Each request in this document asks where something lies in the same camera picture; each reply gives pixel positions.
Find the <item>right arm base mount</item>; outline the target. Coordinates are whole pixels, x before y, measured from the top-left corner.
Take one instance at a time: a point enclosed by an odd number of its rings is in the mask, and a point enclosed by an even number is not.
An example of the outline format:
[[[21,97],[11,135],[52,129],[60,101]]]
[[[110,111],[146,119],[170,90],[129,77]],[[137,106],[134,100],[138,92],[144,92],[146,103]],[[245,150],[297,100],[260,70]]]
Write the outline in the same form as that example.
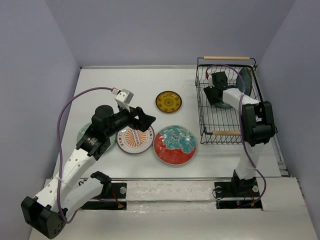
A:
[[[257,181],[253,186],[241,192],[232,190],[230,181],[218,181],[214,183],[212,196],[216,200],[218,210],[235,210],[235,209],[263,209],[260,197],[260,191]]]

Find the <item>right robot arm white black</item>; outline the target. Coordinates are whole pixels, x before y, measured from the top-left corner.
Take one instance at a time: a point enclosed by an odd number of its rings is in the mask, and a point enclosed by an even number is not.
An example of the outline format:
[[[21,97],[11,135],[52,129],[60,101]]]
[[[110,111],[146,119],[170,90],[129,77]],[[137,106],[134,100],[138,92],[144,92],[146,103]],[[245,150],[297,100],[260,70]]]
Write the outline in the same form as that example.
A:
[[[218,182],[215,196],[241,198],[254,191],[257,176],[263,177],[257,164],[265,145],[276,133],[273,108],[269,101],[259,101],[250,97],[251,76],[242,68],[237,73],[236,83],[230,85],[224,71],[206,74],[209,85],[204,93],[211,105],[226,104],[238,111],[239,135],[243,154],[231,181]]]

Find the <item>small yellow brown plate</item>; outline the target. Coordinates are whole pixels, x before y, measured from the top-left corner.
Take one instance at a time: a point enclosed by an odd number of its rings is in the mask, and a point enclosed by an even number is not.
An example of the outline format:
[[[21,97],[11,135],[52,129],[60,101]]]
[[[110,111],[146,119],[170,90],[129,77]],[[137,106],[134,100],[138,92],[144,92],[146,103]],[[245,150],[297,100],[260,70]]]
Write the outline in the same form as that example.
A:
[[[163,91],[155,98],[156,107],[163,113],[171,114],[177,112],[182,107],[181,96],[174,91]]]

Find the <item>small blue white plate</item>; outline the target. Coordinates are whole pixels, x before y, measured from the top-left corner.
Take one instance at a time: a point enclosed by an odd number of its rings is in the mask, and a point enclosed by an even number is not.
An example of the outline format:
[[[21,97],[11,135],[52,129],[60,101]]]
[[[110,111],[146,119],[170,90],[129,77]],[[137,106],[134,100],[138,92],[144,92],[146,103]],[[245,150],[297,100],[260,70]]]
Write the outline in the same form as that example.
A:
[[[215,104],[215,106],[217,108],[222,108],[222,109],[228,109],[228,108],[232,108],[232,106],[230,104],[224,103],[224,102],[218,102]]]

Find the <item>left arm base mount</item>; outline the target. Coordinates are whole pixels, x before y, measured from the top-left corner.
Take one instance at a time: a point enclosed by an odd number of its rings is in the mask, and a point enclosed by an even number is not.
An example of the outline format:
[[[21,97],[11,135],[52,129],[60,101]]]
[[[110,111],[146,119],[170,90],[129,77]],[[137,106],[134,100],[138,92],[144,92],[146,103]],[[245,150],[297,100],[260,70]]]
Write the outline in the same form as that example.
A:
[[[110,190],[103,190],[101,194],[87,201],[81,210],[118,211],[127,209],[127,183],[113,182]]]

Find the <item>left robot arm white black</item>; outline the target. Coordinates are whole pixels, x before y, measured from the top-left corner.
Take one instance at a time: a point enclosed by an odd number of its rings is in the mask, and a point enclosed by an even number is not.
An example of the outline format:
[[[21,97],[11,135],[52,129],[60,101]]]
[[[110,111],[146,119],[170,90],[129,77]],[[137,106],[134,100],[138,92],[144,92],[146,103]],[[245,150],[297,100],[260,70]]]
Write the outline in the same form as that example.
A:
[[[100,171],[74,188],[110,146],[110,138],[126,127],[145,132],[155,120],[141,107],[120,107],[117,113],[109,105],[97,107],[90,126],[58,174],[34,197],[27,196],[21,202],[25,222],[50,240],[57,237],[88,200],[110,194],[112,180]]]

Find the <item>dark teal blossom plate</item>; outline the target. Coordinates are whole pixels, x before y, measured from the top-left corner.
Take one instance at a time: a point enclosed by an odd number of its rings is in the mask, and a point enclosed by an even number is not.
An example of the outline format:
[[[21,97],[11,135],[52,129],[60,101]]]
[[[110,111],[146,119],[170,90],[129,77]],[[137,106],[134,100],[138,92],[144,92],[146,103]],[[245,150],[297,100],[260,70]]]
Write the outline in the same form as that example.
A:
[[[236,78],[235,87],[241,92],[244,90],[244,94],[251,95],[252,92],[252,77],[251,72],[247,67],[243,67],[239,71],[239,76]]]

